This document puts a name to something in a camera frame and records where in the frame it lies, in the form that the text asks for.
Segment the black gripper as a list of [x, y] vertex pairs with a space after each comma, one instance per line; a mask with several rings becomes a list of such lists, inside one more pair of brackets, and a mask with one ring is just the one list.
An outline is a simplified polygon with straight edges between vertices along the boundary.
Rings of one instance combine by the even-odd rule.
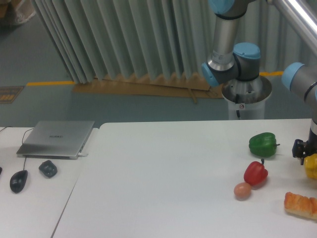
[[300, 164], [303, 165], [305, 157], [313, 154], [312, 145], [307, 141], [304, 142], [300, 139], [296, 139], [292, 148], [292, 155], [294, 158], [300, 158]]

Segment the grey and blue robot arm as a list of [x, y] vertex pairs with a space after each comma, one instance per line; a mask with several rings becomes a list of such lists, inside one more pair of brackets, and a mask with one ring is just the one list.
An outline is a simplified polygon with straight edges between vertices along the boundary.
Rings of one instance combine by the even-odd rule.
[[[202, 64], [203, 75], [212, 87], [222, 86], [230, 119], [262, 119], [271, 83], [260, 76], [261, 52], [252, 43], [235, 43], [239, 20], [247, 11], [247, 0], [211, 0], [216, 15], [213, 52]], [[282, 74], [283, 85], [312, 109], [307, 141], [295, 140], [293, 157], [304, 161], [317, 151], [317, 69], [300, 62]]]

